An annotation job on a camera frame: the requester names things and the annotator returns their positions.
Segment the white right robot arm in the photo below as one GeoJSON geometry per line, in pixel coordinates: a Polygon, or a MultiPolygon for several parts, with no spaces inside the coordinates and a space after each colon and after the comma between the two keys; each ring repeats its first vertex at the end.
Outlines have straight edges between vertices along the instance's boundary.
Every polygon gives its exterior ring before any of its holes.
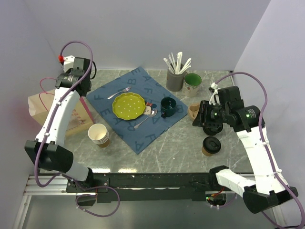
{"type": "Polygon", "coordinates": [[[243,198],[252,213],[298,197],[297,189],[288,185],[276,164],[259,108],[246,107],[242,99],[235,98],[221,99],[217,104],[201,101],[188,112],[193,117],[193,126],[202,127],[209,135],[209,141],[214,140],[223,124],[232,127],[246,150],[254,173],[255,179],[249,180],[226,166],[215,167],[210,170],[208,179],[211,189],[229,188],[243,198]]]}

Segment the kraft paper cakes bag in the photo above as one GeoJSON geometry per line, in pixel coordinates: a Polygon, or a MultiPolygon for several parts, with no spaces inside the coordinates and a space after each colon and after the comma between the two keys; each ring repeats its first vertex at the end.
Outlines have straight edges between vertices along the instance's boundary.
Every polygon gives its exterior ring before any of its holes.
{"type": "MultiPolygon", "coordinates": [[[[41,92],[28,97],[29,113],[31,117],[40,125],[46,121],[51,108],[55,90],[46,91],[43,89],[42,82],[47,80],[43,78],[40,81],[41,92]]],[[[80,98],[72,111],[71,118],[67,127],[66,136],[76,134],[80,131],[89,129],[94,124],[93,116],[89,111],[83,98],[80,98]]]]}

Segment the brown pulp cup carrier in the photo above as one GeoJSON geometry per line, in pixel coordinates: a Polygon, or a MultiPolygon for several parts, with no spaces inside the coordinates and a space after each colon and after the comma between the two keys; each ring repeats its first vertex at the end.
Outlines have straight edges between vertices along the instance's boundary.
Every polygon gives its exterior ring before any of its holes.
{"type": "Polygon", "coordinates": [[[188,106],[187,114],[190,120],[193,122],[198,115],[200,103],[194,103],[188,106]]]}

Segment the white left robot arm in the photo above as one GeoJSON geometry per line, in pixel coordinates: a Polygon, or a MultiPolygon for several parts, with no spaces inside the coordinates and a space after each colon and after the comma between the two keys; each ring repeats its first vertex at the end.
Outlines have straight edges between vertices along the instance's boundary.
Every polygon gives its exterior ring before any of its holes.
{"type": "Polygon", "coordinates": [[[49,184],[39,181],[39,169],[44,169],[74,180],[84,192],[94,188],[92,170],[79,164],[73,153],[64,148],[65,133],[73,109],[91,89],[92,64],[90,59],[76,57],[73,67],[57,77],[54,99],[46,121],[35,140],[25,143],[24,149],[34,163],[34,177],[39,187],[49,184]]]}

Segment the black plastic cup lid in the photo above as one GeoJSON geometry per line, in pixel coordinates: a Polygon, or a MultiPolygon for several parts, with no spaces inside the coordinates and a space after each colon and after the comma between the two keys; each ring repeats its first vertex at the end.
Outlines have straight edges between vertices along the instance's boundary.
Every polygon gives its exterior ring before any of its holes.
{"type": "Polygon", "coordinates": [[[216,137],[213,137],[213,136],[209,136],[209,137],[206,137],[204,140],[203,140],[203,146],[204,147],[208,147],[210,149],[217,149],[220,151],[221,150],[221,142],[218,140],[218,138],[216,137]]]}

